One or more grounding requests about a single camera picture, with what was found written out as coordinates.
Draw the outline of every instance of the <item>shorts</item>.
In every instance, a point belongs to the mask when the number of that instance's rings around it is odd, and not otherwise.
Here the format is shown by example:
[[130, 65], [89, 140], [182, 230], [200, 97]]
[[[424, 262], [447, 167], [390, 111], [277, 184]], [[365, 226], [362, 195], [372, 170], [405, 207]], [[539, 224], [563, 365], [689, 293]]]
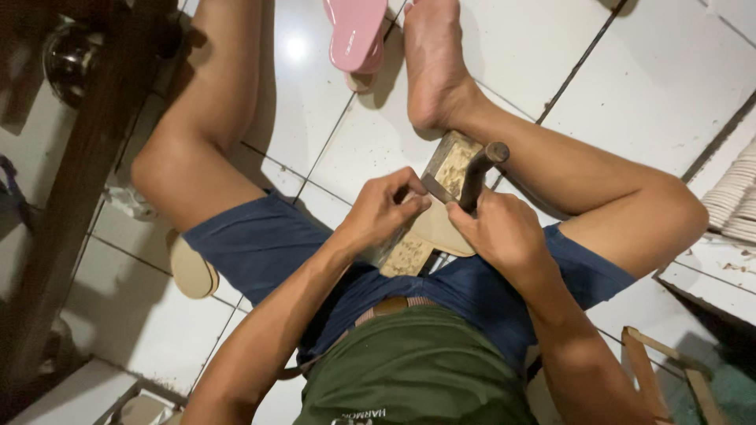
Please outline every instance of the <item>shorts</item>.
[[[612, 262], [544, 228], [551, 256], [572, 296], [585, 310], [635, 282]], [[239, 205], [184, 233], [189, 245], [256, 306], [312, 256], [330, 236], [273, 192]], [[480, 256], [459, 258], [426, 278], [387, 278], [357, 261], [342, 276], [299, 344], [301, 364], [324, 353], [370, 307], [390, 296], [427, 296], [473, 327], [524, 376], [525, 352], [537, 343], [522, 297]]]

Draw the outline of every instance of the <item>foot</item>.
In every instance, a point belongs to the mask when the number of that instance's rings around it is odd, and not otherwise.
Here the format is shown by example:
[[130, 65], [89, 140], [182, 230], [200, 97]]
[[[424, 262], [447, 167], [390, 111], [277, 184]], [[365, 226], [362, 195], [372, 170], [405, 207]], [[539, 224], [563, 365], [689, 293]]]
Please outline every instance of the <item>foot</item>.
[[410, 122], [418, 129], [456, 128], [458, 112], [481, 94], [462, 58], [460, 3], [415, 0], [404, 14]]

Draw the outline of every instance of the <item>stainless steel bowl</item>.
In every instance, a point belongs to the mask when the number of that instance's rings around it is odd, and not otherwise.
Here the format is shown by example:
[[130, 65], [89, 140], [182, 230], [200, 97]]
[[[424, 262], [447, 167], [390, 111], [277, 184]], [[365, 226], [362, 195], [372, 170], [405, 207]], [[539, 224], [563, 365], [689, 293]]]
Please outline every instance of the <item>stainless steel bowl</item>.
[[101, 33], [78, 23], [67, 23], [49, 36], [42, 50], [45, 78], [55, 96], [74, 109], [82, 103], [102, 43]]

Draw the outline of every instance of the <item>man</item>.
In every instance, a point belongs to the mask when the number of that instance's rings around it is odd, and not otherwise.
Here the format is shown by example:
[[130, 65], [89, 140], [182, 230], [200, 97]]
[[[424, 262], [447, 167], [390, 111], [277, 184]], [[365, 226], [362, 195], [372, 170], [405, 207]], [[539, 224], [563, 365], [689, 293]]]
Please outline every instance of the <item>man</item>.
[[[255, 305], [184, 423], [249, 424], [297, 347], [300, 363], [318, 360], [298, 424], [533, 423], [522, 374], [535, 343], [565, 422], [653, 423], [583, 310], [702, 234], [707, 213], [685, 185], [495, 107], [465, 68], [457, 0], [422, 0], [404, 11], [410, 121], [506, 140], [509, 175], [574, 218], [541, 229], [517, 197], [486, 189], [477, 218], [448, 205], [478, 256], [427, 278], [380, 276], [355, 259], [428, 207], [412, 169], [368, 181], [328, 235], [224, 157], [256, 103], [261, 3], [203, 0], [194, 26], [209, 54], [194, 55], [132, 168], [141, 193]], [[414, 197], [397, 205], [400, 188]]]

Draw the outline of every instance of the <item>green cloth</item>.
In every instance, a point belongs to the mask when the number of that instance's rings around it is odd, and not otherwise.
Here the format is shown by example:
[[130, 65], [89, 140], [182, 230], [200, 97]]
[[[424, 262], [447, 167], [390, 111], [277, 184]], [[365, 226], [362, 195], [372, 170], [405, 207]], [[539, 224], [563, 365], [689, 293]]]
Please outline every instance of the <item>green cloth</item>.
[[295, 425], [536, 423], [491, 342], [439, 306], [350, 331], [313, 368]]

